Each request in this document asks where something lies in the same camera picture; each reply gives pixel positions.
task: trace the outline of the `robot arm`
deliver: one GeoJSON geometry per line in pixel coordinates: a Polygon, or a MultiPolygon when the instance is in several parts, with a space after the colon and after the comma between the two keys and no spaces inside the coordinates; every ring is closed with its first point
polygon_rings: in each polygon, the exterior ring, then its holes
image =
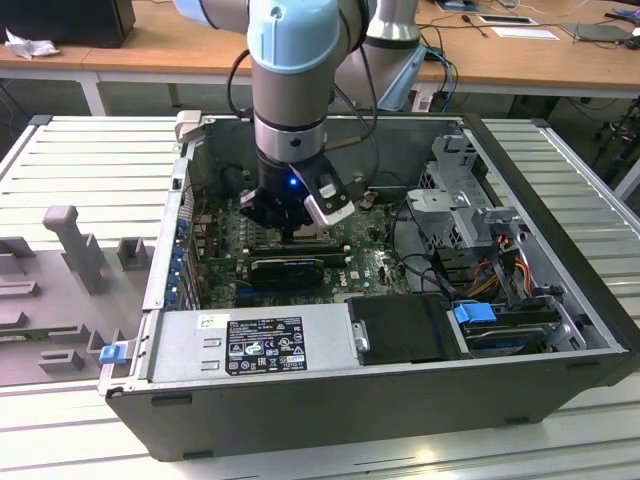
{"type": "Polygon", "coordinates": [[[324,155],[334,83],[361,100],[368,90],[362,62],[370,57],[380,106],[406,98],[424,55],[417,3],[380,0],[376,9],[375,0],[176,0],[193,20],[247,32],[260,163],[258,188],[241,199],[246,216],[287,238],[302,224],[333,225],[354,212],[324,155]]]}

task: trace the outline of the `warning label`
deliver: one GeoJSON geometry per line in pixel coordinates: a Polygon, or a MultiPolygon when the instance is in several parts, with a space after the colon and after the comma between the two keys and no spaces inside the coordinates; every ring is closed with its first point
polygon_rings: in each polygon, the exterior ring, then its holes
{"type": "Polygon", "coordinates": [[[267,318],[227,323],[229,375],[306,370],[302,318],[267,318]]]}

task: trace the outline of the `computer case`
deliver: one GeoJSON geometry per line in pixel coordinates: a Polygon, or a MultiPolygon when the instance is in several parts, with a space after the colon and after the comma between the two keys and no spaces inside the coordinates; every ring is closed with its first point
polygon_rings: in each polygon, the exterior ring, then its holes
{"type": "Polygon", "coordinates": [[[4,40],[6,28],[30,40],[118,48],[135,20],[131,0],[0,1],[4,40]]]}

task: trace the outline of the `blue clip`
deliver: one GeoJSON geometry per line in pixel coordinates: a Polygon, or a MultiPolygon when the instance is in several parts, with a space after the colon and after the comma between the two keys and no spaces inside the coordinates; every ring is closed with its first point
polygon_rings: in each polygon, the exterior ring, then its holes
{"type": "Polygon", "coordinates": [[[100,350],[100,357],[98,361],[100,365],[122,365],[127,363],[125,355],[127,353],[127,347],[125,345],[106,345],[100,350]]]}
{"type": "Polygon", "coordinates": [[[497,321],[496,314],[488,303],[462,303],[453,309],[453,314],[459,324],[497,321]]]}

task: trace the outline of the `paper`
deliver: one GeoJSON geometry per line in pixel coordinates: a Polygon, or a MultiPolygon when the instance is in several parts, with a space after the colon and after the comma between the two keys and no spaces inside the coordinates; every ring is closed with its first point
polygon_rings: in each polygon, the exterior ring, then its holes
{"type": "Polygon", "coordinates": [[[491,27],[499,37],[506,38],[529,38],[535,40],[560,40],[549,30],[538,30],[534,28],[509,28],[491,27]]]}
{"type": "Polygon", "coordinates": [[[49,40],[27,40],[13,35],[8,29],[5,29],[5,32],[7,33],[7,41],[4,42],[4,46],[19,57],[31,60],[33,57],[60,53],[60,50],[57,50],[53,42],[49,40]]]}

